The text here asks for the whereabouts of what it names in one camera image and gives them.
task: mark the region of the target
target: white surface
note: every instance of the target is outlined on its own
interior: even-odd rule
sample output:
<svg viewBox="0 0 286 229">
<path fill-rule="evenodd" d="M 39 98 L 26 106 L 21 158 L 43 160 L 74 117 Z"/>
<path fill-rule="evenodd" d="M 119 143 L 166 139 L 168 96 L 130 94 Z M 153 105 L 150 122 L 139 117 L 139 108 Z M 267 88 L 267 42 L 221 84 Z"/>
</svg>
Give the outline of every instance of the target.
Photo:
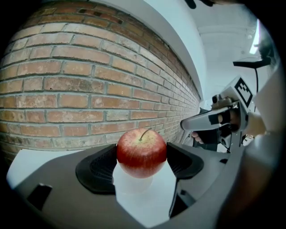
<svg viewBox="0 0 286 229">
<path fill-rule="evenodd" d="M 139 223 L 150 228 L 169 220 L 176 178 L 168 162 L 146 179 L 131 177 L 117 164 L 113 177 L 117 201 Z"/>
<path fill-rule="evenodd" d="M 46 162 L 60 156 L 76 153 L 77 151 L 38 151 L 21 149 L 13 160 L 8 173 L 7 181 L 13 189 L 25 178 L 32 174 Z"/>
<path fill-rule="evenodd" d="M 15 188 L 46 162 L 76 152 L 22 149 L 9 168 L 7 181 Z M 133 178 L 117 164 L 113 177 L 117 201 L 139 223 L 150 228 L 169 220 L 176 178 L 167 162 L 147 179 Z"/>
<path fill-rule="evenodd" d="M 162 37 L 181 59 L 203 99 L 206 57 L 196 24 L 184 0 L 95 0 L 139 19 Z"/>
</svg>

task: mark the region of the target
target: robotic hand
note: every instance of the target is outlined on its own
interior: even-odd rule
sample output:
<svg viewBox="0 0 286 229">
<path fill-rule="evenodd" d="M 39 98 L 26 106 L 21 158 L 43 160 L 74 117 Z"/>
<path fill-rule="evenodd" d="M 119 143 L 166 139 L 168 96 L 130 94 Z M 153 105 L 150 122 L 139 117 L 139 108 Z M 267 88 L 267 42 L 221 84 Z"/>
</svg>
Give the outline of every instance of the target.
<svg viewBox="0 0 286 229">
<path fill-rule="evenodd" d="M 196 131 L 205 144 L 224 145 L 229 152 L 239 147 L 242 132 L 248 124 L 248 110 L 252 93 L 243 79 L 238 76 L 218 95 L 212 97 L 212 110 L 181 121 L 181 128 Z M 231 124 L 231 111 L 240 118 L 237 125 Z"/>
</svg>

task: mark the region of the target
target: apple stem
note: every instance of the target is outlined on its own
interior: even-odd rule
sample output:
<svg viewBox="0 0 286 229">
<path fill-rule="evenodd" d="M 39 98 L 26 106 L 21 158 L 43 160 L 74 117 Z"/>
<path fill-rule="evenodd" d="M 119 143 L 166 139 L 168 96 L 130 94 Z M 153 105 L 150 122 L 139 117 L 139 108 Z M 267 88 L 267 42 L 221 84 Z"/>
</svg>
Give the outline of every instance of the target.
<svg viewBox="0 0 286 229">
<path fill-rule="evenodd" d="M 139 139 L 139 141 L 142 141 L 142 137 L 143 137 L 143 135 L 147 132 L 147 131 L 149 131 L 149 130 L 151 130 L 152 128 L 149 128 L 148 130 L 146 130 L 143 134 L 142 134 L 142 136 L 141 136 L 141 138 Z"/>
</svg>

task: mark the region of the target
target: brick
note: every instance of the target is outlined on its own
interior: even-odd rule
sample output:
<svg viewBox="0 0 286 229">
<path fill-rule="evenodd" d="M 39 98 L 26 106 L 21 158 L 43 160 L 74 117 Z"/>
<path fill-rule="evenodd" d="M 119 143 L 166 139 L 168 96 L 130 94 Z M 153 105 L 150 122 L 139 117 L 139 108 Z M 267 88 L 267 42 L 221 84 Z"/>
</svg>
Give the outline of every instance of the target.
<svg viewBox="0 0 286 229">
<path fill-rule="evenodd" d="M 38 16 L 42 16 L 42 15 L 52 14 L 53 12 L 55 12 L 55 10 L 56 10 L 56 8 L 42 9 L 42 10 L 39 10 L 39 11 L 33 13 L 32 17 L 38 17 Z"/>
<path fill-rule="evenodd" d="M 164 58 L 163 58 L 164 55 L 157 48 L 155 48 L 153 45 L 150 45 L 149 50 L 151 53 L 153 53 L 155 56 L 157 56 L 159 59 L 161 59 L 161 60 L 163 60 L 163 62 L 165 62 Z"/>
<path fill-rule="evenodd" d="M 0 111 L 0 120 L 9 121 L 9 122 L 25 122 L 25 114 L 23 110 L 1 110 Z"/>
<path fill-rule="evenodd" d="M 7 45 L 5 51 L 4 51 L 4 55 L 8 54 L 9 52 L 12 51 L 12 48 L 13 48 L 13 45 L 14 45 L 15 42 L 12 42 L 10 44 Z"/>
<path fill-rule="evenodd" d="M 122 135 L 123 135 L 123 133 L 107 134 L 106 135 L 106 142 L 107 143 L 113 143 L 113 142 L 117 143 Z"/>
<path fill-rule="evenodd" d="M 64 31 L 100 37 L 100 38 L 107 39 L 113 42 L 115 42 L 117 39 L 116 34 L 103 30 L 103 29 L 95 28 L 89 25 L 80 25 L 80 24 L 70 23 L 67 25 Z"/>
<path fill-rule="evenodd" d="M 140 37 L 143 36 L 143 31 L 141 29 L 137 28 L 136 26 L 134 26 L 133 24 L 126 23 L 125 28 L 127 28 L 128 30 L 130 30 L 133 33 L 136 33 Z"/>
<path fill-rule="evenodd" d="M 106 28 L 109 25 L 108 21 L 104 21 L 98 18 L 94 18 L 94 17 L 88 17 L 84 20 L 85 24 L 89 24 L 89 25 L 95 25 L 95 26 L 99 26 L 99 27 L 103 27 Z"/>
<path fill-rule="evenodd" d="M 53 148 L 51 140 L 33 139 L 34 146 L 38 148 Z"/>
<path fill-rule="evenodd" d="M 53 57 L 68 57 L 73 59 L 87 60 L 102 64 L 108 64 L 110 56 L 106 53 L 98 52 L 80 47 L 61 47 L 57 46 L 52 54 Z"/>
<path fill-rule="evenodd" d="M 123 21 L 129 22 L 135 25 L 137 28 L 141 29 L 144 32 L 148 32 L 148 33 L 151 32 L 145 25 L 143 25 L 141 22 L 139 22 L 137 19 L 133 18 L 129 14 L 119 12 L 117 14 L 117 17 L 121 18 Z"/>
<path fill-rule="evenodd" d="M 48 111 L 51 123 L 94 123 L 103 121 L 102 111 Z"/>
<path fill-rule="evenodd" d="M 128 131 L 136 128 L 136 123 L 111 123 L 111 124 L 96 124 L 91 127 L 92 134 L 105 134 L 120 131 Z"/>
<path fill-rule="evenodd" d="M 170 91 L 166 88 L 163 88 L 161 86 L 158 87 L 158 93 L 163 94 L 165 96 L 169 96 L 171 98 L 173 97 L 173 94 L 174 94 L 172 91 Z"/>
<path fill-rule="evenodd" d="M 178 106 L 179 105 L 179 101 L 177 101 L 177 100 L 175 100 L 175 99 L 170 99 L 170 101 L 169 101 L 169 103 L 171 104 L 171 105 L 175 105 L 175 106 Z"/>
<path fill-rule="evenodd" d="M 151 62 L 157 64 L 159 67 L 161 67 L 163 70 L 165 70 L 166 65 L 161 61 L 157 56 L 149 52 L 148 50 L 144 48 L 140 48 L 140 54 L 149 59 Z"/>
<path fill-rule="evenodd" d="M 117 23 L 117 24 L 120 24 L 120 25 L 123 23 L 123 21 L 121 19 L 119 19 L 117 17 L 114 17 L 114 16 L 111 16 L 111 15 L 106 14 L 106 13 L 102 13 L 100 15 L 100 18 L 106 19 L 106 20 L 108 20 L 110 22 L 114 22 L 114 23 Z"/>
<path fill-rule="evenodd" d="M 16 63 L 19 61 L 27 60 L 29 58 L 30 52 L 31 52 L 31 49 L 29 48 L 11 52 L 10 54 L 6 55 L 3 58 L 3 66 Z"/>
<path fill-rule="evenodd" d="M 173 76 L 174 72 L 172 71 L 172 69 L 170 69 L 168 66 L 166 66 L 166 72 L 170 75 Z"/>
<path fill-rule="evenodd" d="M 7 133 L 8 131 L 8 125 L 6 123 L 0 123 L 0 132 Z"/>
<path fill-rule="evenodd" d="M 148 91 L 139 90 L 139 89 L 134 89 L 133 97 L 139 98 L 139 99 L 144 99 L 144 100 L 155 101 L 155 102 L 160 102 L 160 100 L 161 100 L 160 95 L 155 94 L 155 93 L 151 93 Z"/>
<path fill-rule="evenodd" d="M 54 144 L 57 148 L 83 148 L 104 144 L 104 136 L 89 136 L 81 138 L 55 138 Z"/>
<path fill-rule="evenodd" d="M 7 142 L 11 144 L 17 144 L 21 146 L 33 146 L 34 145 L 34 139 L 31 138 L 25 138 L 23 136 L 7 136 Z"/>
<path fill-rule="evenodd" d="M 52 47 L 36 47 L 31 51 L 30 59 L 47 58 L 52 52 Z"/>
<path fill-rule="evenodd" d="M 22 91 L 23 80 L 0 83 L 0 94 Z"/>
<path fill-rule="evenodd" d="M 16 108 L 16 97 L 15 96 L 4 97 L 3 107 Z"/>
<path fill-rule="evenodd" d="M 20 64 L 18 69 L 18 76 L 59 73 L 61 64 L 61 62 L 53 60 Z"/>
<path fill-rule="evenodd" d="M 87 95 L 69 95 L 64 94 L 59 97 L 60 107 L 69 108 L 87 108 L 88 96 Z"/>
<path fill-rule="evenodd" d="M 154 109 L 153 102 L 141 102 L 141 109 L 142 110 L 153 110 Z"/>
<path fill-rule="evenodd" d="M 107 93 L 110 95 L 131 96 L 131 87 L 119 84 L 108 84 Z"/>
<path fill-rule="evenodd" d="M 60 136 L 59 127 L 54 127 L 54 126 L 21 125 L 21 132 L 23 135 L 29 135 L 29 136 L 45 136 L 45 137 Z"/>
<path fill-rule="evenodd" d="M 163 124 L 167 122 L 167 119 L 155 119 L 155 120 L 151 120 L 151 125 L 155 126 L 155 125 L 159 125 L 159 124 Z"/>
<path fill-rule="evenodd" d="M 39 91 L 43 88 L 43 78 L 24 79 L 24 91 Z"/>
<path fill-rule="evenodd" d="M 87 35 L 75 35 L 72 44 L 88 46 L 92 48 L 98 48 L 100 45 L 101 39 L 94 38 Z"/>
<path fill-rule="evenodd" d="M 162 76 L 169 83 L 175 85 L 175 83 L 176 83 L 175 79 L 173 77 L 171 77 L 169 74 L 167 74 L 166 72 L 161 71 L 160 76 Z"/>
<path fill-rule="evenodd" d="M 127 38 L 122 37 L 122 36 L 118 36 L 117 43 L 126 47 L 126 48 L 129 48 L 135 52 L 138 52 L 138 50 L 139 50 L 138 44 L 136 44 L 135 42 L 131 41 L 130 39 L 127 39 Z"/>
<path fill-rule="evenodd" d="M 18 65 L 4 68 L 0 71 L 0 80 L 14 78 L 17 75 Z"/>
<path fill-rule="evenodd" d="M 173 98 L 176 99 L 176 100 L 178 100 L 179 96 L 178 96 L 177 94 L 174 94 L 174 95 L 173 95 Z"/>
<path fill-rule="evenodd" d="M 88 127 L 83 126 L 68 126 L 63 127 L 64 136 L 85 136 L 88 135 Z"/>
<path fill-rule="evenodd" d="M 21 95 L 16 97 L 18 108 L 57 108 L 56 95 Z"/>
<path fill-rule="evenodd" d="M 185 99 L 182 96 L 179 95 L 178 96 L 178 100 L 181 101 L 181 102 L 184 102 Z"/>
<path fill-rule="evenodd" d="M 169 90 L 171 90 L 172 84 L 169 83 L 168 81 L 164 81 L 164 87 L 165 87 L 165 88 L 168 88 Z"/>
<path fill-rule="evenodd" d="M 69 77 L 46 78 L 44 82 L 45 90 L 53 91 L 82 91 L 103 93 L 103 83 L 91 81 L 90 79 L 77 79 Z"/>
<path fill-rule="evenodd" d="M 45 123 L 44 111 L 26 111 L 27 122 L 29 123 Z"/>
<path fill-rule="evenodd" d="M 65 8 L 65 7 L 59 7 L 57 8 L 57 10 L 55 11 L 56 13 L 76 13 L 77 12 L 77 8 L 75 7 L 69 7 L 69 8 Z"/>
<path fill-rule="evenodd" d="M 150 124 L 151 124 L 150 121 L 141 121 L 141 122 L 138 122 L 138 128 L 149 127 Z"/>
<path fill-rule="evenodd" d="M 101 13 L 96 12 L 96 11 L 94 11 L 92 9 L 89 9 L 89 8 L 88 9 L 80 9 L 77 12 L 80 13 L 80 14 L 90 15 L 90 16 L 97 16 L 97 17 L 99 17 L 101 15 Z"/>
<path fill-rule="evenodd" d="M 92 69 L 91 64 L 67 61 L 63 66 L 63 73 L 70 75 L 89 76 Z"/>
<path fill-rule="evenodd" d="M 40 19 L 41 18 L 38 17 L 38 18 L 31 18 L 31 19 L 27 20 L 26 23 L 24 24 L 23 28 L 37 25 L 39 23 Z"/>
<path fill-rule="evenodd" d="M 158 118 L 164 118 L 164 117 L 166 117 L 166 115 L 167 115 L 166 111 L 165 112 L 159 112 L 158 113 Z"/>
<path fill-rule="evenodd" d="M 109 110 L 106 112 L 107 121 L 128 120 L 129 111 Z"/>
<path fill-rule="evenodd" d="M 123 28 L 122 26 L 120 26 L 118 24 L 111 24 L 110 29 L 113 32 L 116 32 L 116 33 L 122 34 L 123 36 L 126 36 L 127 38 L 138 43 L 139 45 L 143 46 L 144 48 L 149 47 L 148 42 L 145 41 L 142 37 L 130 32 L 128 29 Z"/>
<path fill-rule="evenodd" d="M 182 80 L 185 84 L 188 83 L 188 81 L 184 77 L 182 77 Z"/>
<path fill-rule="evenodd" d="M 20 38 L 24 38 L 24 37 L 28 37 L 34 34 L 38 34 L 40 32 L 40 30 L 42 29 L 42 25 L 36 25 L 27 29 L 23 29 L 17 33 L 15 33 L 15 35 L 12 37 L 12 41 L 18 40 Z"/>
<path fill-rule="evenodd" d="M 158 125 L 155 127 L 155 131 L 159 131 L 159 130 L 162 130 L 163 129 L 163 124 L 161 125 Z"/>
<path fill-rule="evenodd" d="M 150 44 L 155 46 L 161 53 L 163 53 L 165 56 L 168 54 L 168 49 L 165 47 L 165 45 L 158 41 L 154 36 L 149 36 L 147 33 L 144 33 L 143 35 L 144 39 L 147 40 Z"/>
<path fill-rule="evenodd" d="M 170 110 L 171 106 L 166 105 L 166 104 L 156 104 L 154 109 L 155 110 Z"/>
<path fill-rule="evenodd" d="M 121 59 L 121 58 L 116 58 L 116 57 L 113 58 L 112 67 L 119 68 L 121 70 L 131 72 L 131 73 L 133 73 L 135 70 L 134 63 Z"/>
<path fill-rule="evenodd" d="M 151 71 L 149 71 L 143 67 L 138 66 L 137 70 L 136 70 L 136 74 L 141 76 L 141 77 L 144 77 L 148 80 L 151 80 L 157 84 L 163 85 L 164 80 L 162 77 L 152 73 Z"/>
<path fill-rule="evenodd" d="M 172 85 L 172 91 L 177 94 L 181 94 L 181 90 L 178 89 L 176 86 Z"/>
<path fill-rule="evenodd" d="M 141 57 L 140 55 L 134 53 L 133 51 L 126 49 L 126 48 L 123 48 L 119 45 L 115 45 L 113 43 L 105 41 L 103 43 L 102 49 L 107 51 L 107 52 L 114 53 L 118 56 L 127 58 L 127 59 L 129 59 L 133 62 L 136 62 L 142 66 L 146 66 L 146 60 L 143 57 Z"/>
<path fill-rule="evenodd" d="M 41 18 L 39 23 L 51 23 L 51 22 L 81 22 L 84 16 L 81 15 L 51 15 Z"/>
<path fill-rule="evenodd" d="M 65 23 L 45 24 L 41 30 L 41 33 L 60 32 L 63 29 L 64 25 Z"/>
<path fill-rule="evenodd" d="M 152 72 L 156 73 L 157 75 L 160 74 L 160 68 L 157 67 L 155 64 L 153 64 L 153 63 L 150 62 L 150 61 L 148 61 L 147 68 L 148 68 L 149 70 L 151 70 Z"/>
<path fill-rule="evenodd" d="M 170 111 L 170 112 L 167 112 L 167 115 L 166 117 L 172 117 L 172 116 L 176 116 L 176 112 L 175 111 Z"/>
<path fill-rule="evenodd" d="M 131 119 L 153 119 L 158 117 L 158 112 L 154 111 L 132 111 Z"/>
<path fill-rule="evenodd" d="M 19 49 L 22 49 L 25 47 L 26 43 L 27 43 L 28 39 L 27 38 L 23 38 L 23 39 L 20 39 L 20 40 L 17 40 L 15 43 L 14 43 L 14 46 L 13 46 L 13 51 L 15 50 L 19 50 Z"/>
<path fill-rule="evenodd" d="M 112 15 L 117 13 L 117 11 L 115 9 L 107 7 L 107 6 L 103 6 L 103 5 L 97 5 L 95 7 L 95 10 L 102 11 L 102 12 L 105 12 L 105 13 L 109 13 L 109 14 L 112 14 Z"/>
<path fill-rule="evenodd" d="M 145 81 L 144 88 L 153 92 L 157 92 L 158 86 L 149 81 Z"/>
<path fill-rule="evenodd" d="M 133 85 L 137 87 L 143 86 L 143 80 L 129 74 L 118 72 L 110 68 L 97 66 L 95 69 L 95 77 L 105 80 L 121 82 L 124 84 Z"/>
<path fill-rule="evenodd" d="M 138 109 L 139 101 L 120 98 L 92 96 L 93 108 L 119 108 L 119 109 Z"/>
<path fill-rule="evenodd" d="M 173 77 L 174 77 L 175 80 L 178 81 L 179 84 L 183 84 L 183 81 L 180 79 L 180 77 L 179 77 L 177 74 L 174 73 L 174 76 L 173 76 Z"/>
<path fill-rule="evenodd" d="M 22 134 L 19 124 L 8 124 L 9 133 Z"/>
<path fill-rule="evenodd" d="M 72 39 L 72 34 L 37 34 L 29 38 L 27 47 L 42 44 L 68 44 Z"/>
</svg>

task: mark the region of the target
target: black cable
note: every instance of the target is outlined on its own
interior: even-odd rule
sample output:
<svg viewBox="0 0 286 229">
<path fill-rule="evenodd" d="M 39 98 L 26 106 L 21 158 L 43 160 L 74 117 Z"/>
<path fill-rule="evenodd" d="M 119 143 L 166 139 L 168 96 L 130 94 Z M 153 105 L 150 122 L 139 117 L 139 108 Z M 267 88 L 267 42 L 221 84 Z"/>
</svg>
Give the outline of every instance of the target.
<svg viewBox="0 0 286 229">
<path fill-rule="evenodd" d="M 256 94 L 258 93 L 258 73 L 257 73 L 257 69 L 255 68 L 255 75 L 256 75 Z"/>
</svg>

